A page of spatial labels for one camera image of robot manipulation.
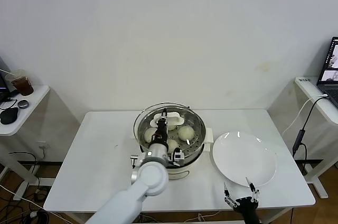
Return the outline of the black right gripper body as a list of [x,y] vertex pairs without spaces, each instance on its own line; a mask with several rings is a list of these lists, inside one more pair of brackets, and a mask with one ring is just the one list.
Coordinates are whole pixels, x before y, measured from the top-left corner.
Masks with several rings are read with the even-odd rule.
[[259,224],[259,217],[256,213],[258,200],[245,197],[237,199],[235,202],[233,210],[242,215],[245,224]]

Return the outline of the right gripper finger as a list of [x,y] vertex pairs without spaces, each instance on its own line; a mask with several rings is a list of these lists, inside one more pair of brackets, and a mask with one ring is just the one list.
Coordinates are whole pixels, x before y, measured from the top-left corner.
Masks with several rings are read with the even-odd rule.
[[260,193],[259,189],[254,186],[254,184],[248,179],[248,177],[246,177],[246,181],[247,181],[247,183],[250,187],[250,190],[252,192],[251,202],[252,203],[258,203],[258,197],[259,197],[259,193]]
[[223,185],[224,185],[224,201],[230,207],[237,207],[237,203],[230,196],[230,192],[229,192],[229,190],[227,188],[226,183],[224,182]]

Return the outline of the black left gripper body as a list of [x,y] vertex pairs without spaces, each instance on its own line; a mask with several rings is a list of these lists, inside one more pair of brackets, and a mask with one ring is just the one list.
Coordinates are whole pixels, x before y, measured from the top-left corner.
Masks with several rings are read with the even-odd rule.
[[167,126],[166,123],[162,123],[157,126],[157,130],[152,135],[152,144],[162,144],[164,146],[168,146],[167,138]]

